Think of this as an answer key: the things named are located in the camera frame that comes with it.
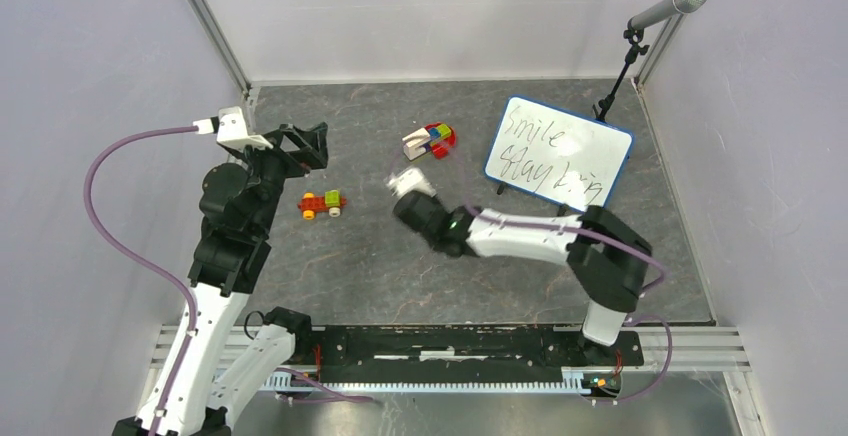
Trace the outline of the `blue framed whiteboard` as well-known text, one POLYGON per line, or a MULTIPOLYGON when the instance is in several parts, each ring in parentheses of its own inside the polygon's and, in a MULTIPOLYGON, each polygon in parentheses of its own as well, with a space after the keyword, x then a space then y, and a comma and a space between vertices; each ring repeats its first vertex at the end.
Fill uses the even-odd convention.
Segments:
POLYGON ((633 144, 626 130, 512 96, 483 172, 514 189, 584 212, 607 204, 633 144))

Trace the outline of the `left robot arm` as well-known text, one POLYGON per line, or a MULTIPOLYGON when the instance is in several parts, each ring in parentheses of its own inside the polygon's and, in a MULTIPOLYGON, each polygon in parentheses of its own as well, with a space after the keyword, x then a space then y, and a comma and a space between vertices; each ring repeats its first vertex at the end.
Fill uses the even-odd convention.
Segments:
POLYGON ((177 337, 149 399, 120 420, 116 435, 229 435, 256 392, 286 360, 314 350, 309 316, 272 309, 258 335, 224 372, 219 362, 237 317, 271 251, 268 242, 287 180, 326 168, 328 126, 282 124, 252 134, 234 116, 195 122, 234 162, 210 170, 199 203, 201 238, 188 281, 177 337))

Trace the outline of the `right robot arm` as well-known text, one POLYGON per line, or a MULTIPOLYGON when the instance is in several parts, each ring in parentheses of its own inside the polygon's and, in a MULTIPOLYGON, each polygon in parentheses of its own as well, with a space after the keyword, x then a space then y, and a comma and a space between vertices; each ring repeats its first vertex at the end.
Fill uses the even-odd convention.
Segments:
POLYGON ((577 348, 591 364, 617 352, 621 328, 655 262, 650 245, 600 206, 572 216, 518 216, 478 207, 448 210, 438 197, 413 190, 396 202, 393 214, 449 257, 513 257, 569 267, 589 298, 577 348))

